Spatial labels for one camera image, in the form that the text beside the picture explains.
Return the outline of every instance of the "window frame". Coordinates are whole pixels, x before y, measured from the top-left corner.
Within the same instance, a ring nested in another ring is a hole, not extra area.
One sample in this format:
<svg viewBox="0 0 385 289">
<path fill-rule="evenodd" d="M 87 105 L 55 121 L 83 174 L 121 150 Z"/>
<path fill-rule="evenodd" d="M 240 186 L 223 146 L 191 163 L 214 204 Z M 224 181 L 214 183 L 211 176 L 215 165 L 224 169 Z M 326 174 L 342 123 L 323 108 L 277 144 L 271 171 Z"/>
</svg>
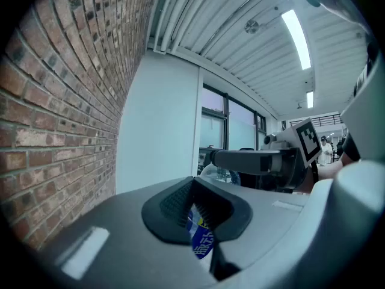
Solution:
<svg viewBox="0 0 385 289">
<path fill-rule="evenodd" d="M 256 151 L 259 149 L 259 142 L 258 142 L 258 132 L 262 132 L 266 135 L 266 118 L 263 117 L 261 114 L 259 114 L 256 110 L 251 109 L 249 106 L 243 104 L 242 102 L 238 101 L 237 99 L 229 96 L 227 93 L 223 93 L 213 87 L 210 87 L 207 84 L 203 84 L 203 88 L 206 90 L 209 90 L 211 92 L 214 92 L 220 96 L 223 97 L 223 113 L 208 109 L 206 107 L 202 107 L 202 114 L 205 116 L 209 117 L 216 117 L 219 119 L 224 120 L 224 129 L 223 129 L 223 149 L 224 150 L 229 150 L 229 131 L 230 131 L 230 125 L 229 125 L 229 101 L 232 101 L 239 106 L 242 106 L 243 108 L 247 109 L 248 111 L 251 111 L 254 115 L 254 124 L 256 126 L 256 138 L 255 138 L 255 147 Z M 260 123 L 261 123 L 261 128 L 258 126 L 258 117 L 260 117 Z"/>
</svg>

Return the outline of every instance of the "brick wall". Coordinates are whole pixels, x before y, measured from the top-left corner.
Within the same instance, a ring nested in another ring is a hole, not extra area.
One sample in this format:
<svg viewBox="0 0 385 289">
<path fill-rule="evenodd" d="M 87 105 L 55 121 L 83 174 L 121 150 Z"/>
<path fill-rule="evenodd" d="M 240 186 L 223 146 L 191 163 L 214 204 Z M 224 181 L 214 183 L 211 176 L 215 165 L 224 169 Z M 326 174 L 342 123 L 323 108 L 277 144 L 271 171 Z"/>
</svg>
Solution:
<svg viewBox="0 0 385 289">
<path fill-rule="evenodd" d="M 35 0 L 0 65 L 0 198 L 44 246 L 115 194 L 119 124 L 153 0 Z"/>
</svg>

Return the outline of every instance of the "black rubber flap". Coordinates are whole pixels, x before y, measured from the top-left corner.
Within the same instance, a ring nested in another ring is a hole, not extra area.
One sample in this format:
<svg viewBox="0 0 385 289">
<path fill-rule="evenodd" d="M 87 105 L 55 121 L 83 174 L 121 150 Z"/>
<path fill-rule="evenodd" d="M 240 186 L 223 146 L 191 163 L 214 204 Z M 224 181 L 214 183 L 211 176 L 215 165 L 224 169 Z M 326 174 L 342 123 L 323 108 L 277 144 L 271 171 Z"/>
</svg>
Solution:
<svg viewBox="0 0 385 289">
<path fill-rule="evenodd" d="M 151 197 L 142 207 L 143 222 L 164 242 L 190 245 L 186 224 L 193 204 L 217 243 L 238 238 L 253 217 L 245 200 L 201 178 L 189 177 Z"/>
</svg>

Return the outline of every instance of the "white ceiling panel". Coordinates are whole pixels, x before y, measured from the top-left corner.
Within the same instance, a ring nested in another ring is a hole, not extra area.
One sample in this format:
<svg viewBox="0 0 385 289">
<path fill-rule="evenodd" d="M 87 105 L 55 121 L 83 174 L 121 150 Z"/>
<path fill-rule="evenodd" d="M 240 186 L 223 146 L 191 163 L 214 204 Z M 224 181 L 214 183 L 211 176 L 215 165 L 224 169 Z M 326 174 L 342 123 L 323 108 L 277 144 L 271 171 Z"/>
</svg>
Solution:
<svg viewBox="0 0 385 289">
<path fill-rule="evenodd" d="M 169 52 L 183 48 L 215 63 L 282 117 L 309 116 L 313 111 L 346 106 L 366 63 L 365 33 L 358 25 L 306 0 L 177 1 L 163 5 L 163 0 L 157 6 L 158 11 L 166 8 L 158 44 L 167 25 L 173 27 L 166 36 Z M 174 9 L 179 15 L 170 23 Z M 302 70 L 281 17 L 289 10 L 296 12 L 309 48 L 312 67 L 306 70 Z M 246 24 L 256 32 L 248 33 Z M 175 42 L 178 33 L 182 37 Z M 308 110 L 306 92 L 311 90 L 315 92 L 314 109 Z"/>
</svg>

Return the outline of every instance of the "fluorescent light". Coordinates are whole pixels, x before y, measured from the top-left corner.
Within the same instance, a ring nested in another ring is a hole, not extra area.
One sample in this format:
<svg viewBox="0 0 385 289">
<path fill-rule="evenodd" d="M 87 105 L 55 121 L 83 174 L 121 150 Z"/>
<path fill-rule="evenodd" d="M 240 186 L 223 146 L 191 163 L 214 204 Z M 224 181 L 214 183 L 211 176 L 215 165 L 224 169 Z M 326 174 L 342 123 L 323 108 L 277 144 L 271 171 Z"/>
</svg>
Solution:
<svg viewBox="0 0 385 289">
<path fill-rule="evenodd" d="M 298 55 L 300 56 L 302 69 L 306 70 L 312 65 L 310 64 L 310 55 L 307 48 L 305 35 L 300 24 L 300 21 L 297 18 L 294 10 L 290 10 L 285 14 L 282 14 L 282 18 L 288 27 L 291 37 L 297 47 Z"/>
<path fill-rule="evenodd" d="M 307 92 L 306 96 L 307 96 L 307 107 L 308 108 L 313 108 L 314 92 L 313 91 Z"/>
</svg>

